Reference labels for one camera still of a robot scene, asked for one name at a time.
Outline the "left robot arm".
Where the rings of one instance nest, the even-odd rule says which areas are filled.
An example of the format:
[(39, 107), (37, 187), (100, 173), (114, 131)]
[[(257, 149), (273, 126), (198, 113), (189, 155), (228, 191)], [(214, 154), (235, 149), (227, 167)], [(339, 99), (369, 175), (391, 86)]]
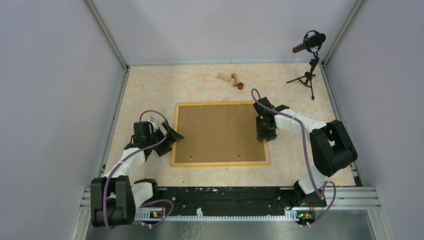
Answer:
[(118, 162), (103, 177), (91, 181), (90, 218), (93, 227), (131, 225), (135, 221), (137, 208), (142, 204), (154, 207), (160, 202), (161, 194), (154, 179), (131, 183), (131, 178), (151, 152), (161, 157), (172, 151), (174, 143), (184, 140), (184, 136), (172, 129), (167, 121), (161, 125), (163, 129), (150, 120), (135, 122), (134, 134)]

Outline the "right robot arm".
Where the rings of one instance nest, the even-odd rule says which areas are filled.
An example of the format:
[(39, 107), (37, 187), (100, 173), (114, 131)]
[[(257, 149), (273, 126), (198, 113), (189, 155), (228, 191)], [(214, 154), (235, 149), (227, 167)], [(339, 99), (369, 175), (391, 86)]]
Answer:
[(314, 198), (323, 198), (330, 177), (358, 159), (354, 144), (340, 120), (318, 121), (291, 110), (286, 105), (274, 106), (267, 97), (255, 100), (256, 138), (273, 141), (277, 130), (290, 131), (302, 138), (306, 176), (294, 185), (293, 200), (307, 206)]

